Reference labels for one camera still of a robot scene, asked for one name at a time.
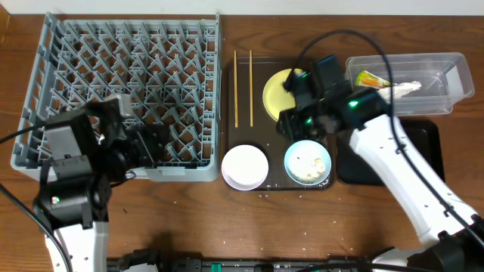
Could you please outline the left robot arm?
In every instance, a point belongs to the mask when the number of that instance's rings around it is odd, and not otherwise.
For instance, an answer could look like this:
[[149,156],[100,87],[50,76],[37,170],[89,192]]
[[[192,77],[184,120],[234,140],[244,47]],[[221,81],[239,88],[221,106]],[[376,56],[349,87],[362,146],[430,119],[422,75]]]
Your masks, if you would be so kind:
[[169,142],[165,125],[127,128],[117,100],[90,103],[48,119],[52,157],[43,163],[33,211],[45,226],[55,271],[106,271],[108,202],[113,187],[151,167]]

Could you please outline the rice and food scraps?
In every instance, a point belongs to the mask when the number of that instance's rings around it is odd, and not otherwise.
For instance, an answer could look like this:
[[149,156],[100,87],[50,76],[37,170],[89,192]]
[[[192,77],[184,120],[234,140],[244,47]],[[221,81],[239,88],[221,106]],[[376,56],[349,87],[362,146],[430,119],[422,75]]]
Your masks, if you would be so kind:
[[323,159],[317,156],[297,156],[290,167],[296,180],[303,184],[312,184],[323,178],[325,169]]

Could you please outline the white paper napkin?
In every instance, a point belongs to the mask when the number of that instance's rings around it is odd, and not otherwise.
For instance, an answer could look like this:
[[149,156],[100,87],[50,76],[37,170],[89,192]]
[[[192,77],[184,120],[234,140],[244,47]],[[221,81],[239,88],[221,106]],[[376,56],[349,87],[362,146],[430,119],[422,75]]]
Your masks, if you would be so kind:
[[393,87],[386,87],[381,88],[377,91],[377,93],[384,99],[390,100],[390,96],[393,95],[393,98],[399,99],[404,97],[407,94],[410,94],[413,91],[418,91],[421,88],[421,83],[418,81],[413,82],[403,82]]

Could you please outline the green orange snack wrapper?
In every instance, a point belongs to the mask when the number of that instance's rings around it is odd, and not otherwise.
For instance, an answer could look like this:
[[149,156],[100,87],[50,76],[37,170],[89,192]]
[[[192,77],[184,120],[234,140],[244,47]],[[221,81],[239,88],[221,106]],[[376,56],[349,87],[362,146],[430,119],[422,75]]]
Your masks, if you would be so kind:
[[391,83],[367,70],[363,70],[356,76],[355,85],[381,89],[390,87]]

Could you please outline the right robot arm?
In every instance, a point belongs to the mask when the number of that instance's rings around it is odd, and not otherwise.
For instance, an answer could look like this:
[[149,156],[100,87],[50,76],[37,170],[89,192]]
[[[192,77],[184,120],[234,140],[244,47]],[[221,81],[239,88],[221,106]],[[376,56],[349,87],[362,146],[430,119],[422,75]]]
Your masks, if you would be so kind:
[[392,89],[353,85],[335,56],[309,71],[291,69],[283,83],[296,101],[280,112],[278,133],[292,141],[349,133],[348,146],[384,183],[408,216],[421,247],[387,249],[348,269],[481,271],[483,219],[444,183],[408,139],[392,111]]

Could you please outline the light blue bowl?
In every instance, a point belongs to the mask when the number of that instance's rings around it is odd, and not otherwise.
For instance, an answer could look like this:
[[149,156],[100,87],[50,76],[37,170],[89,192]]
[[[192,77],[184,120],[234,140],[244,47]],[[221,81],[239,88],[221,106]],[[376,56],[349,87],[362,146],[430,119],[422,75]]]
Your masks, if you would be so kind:
[[323,187],[329,182],[332,160],[322,144],[310,140],[297,141],[284,155],[284,169],[299,185]]

